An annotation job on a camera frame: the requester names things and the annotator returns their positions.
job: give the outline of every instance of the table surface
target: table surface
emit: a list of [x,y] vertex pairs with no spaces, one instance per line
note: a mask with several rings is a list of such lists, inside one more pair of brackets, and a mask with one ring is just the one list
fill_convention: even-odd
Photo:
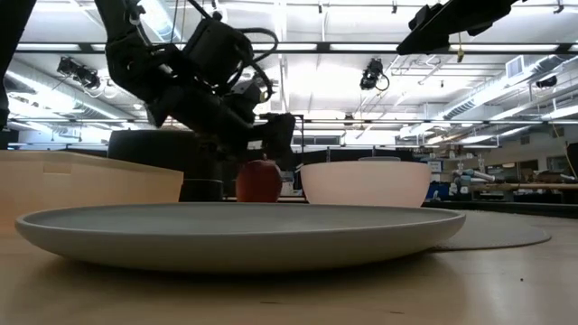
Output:
[[420,254],[330,272],[207,276],[70,262],[0,228],[1,324],[571,324],[578,220],[510,249]]

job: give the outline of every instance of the red apple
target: red apple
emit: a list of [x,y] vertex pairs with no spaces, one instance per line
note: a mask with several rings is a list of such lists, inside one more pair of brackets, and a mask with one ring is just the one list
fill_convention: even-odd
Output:
[[237,176],[237,202],[275,203],[281,195],[281,171],[274,161],[245,164]]

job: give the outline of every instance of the bowl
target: bowl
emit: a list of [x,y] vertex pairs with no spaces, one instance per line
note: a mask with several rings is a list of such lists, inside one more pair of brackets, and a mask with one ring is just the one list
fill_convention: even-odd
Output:
[[431,180],[419,162],[325,162],[301,169],[312,204],[418,208]]

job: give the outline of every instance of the round mat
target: round mat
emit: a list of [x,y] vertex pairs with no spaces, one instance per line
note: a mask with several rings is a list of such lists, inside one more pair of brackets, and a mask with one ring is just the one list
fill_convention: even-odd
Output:
[[543,243],[551,237],[514,215],[466,211],[466,222],[452,238],[433,248],[436,251],[491,249]]

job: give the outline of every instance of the large plate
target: large plate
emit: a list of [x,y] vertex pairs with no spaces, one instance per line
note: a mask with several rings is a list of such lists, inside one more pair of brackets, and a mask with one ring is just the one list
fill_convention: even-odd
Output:
[[440,209],[181,203],[61,209],[16,221],[68,258],[147,270],[261,273],[327,269],[416,253],[453,236]]

